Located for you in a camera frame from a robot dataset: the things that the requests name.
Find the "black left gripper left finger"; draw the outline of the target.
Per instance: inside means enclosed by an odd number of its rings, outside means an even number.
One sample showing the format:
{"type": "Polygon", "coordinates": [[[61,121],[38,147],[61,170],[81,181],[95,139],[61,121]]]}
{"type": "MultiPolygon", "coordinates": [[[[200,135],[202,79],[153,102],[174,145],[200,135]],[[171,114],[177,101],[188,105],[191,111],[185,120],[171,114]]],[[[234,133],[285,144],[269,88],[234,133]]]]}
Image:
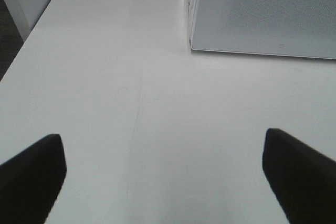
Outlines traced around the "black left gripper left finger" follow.
{"type": "Polygon", "coordinates": [[[67,173],[62,139],[49,134],[1,165],[1,223],[45,223],[67,173]]]}

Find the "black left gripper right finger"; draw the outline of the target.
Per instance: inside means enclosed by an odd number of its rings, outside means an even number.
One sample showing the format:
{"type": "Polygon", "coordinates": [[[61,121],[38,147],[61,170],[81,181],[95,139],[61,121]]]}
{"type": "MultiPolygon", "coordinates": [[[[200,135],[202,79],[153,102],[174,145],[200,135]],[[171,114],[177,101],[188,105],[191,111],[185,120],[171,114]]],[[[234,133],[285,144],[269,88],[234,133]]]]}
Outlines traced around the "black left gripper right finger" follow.
{"type": "Polygon", "coordinates": [[[335,161],[281,129],[268,129],[262,169],[289,223],[335,223],[335,161]]]}

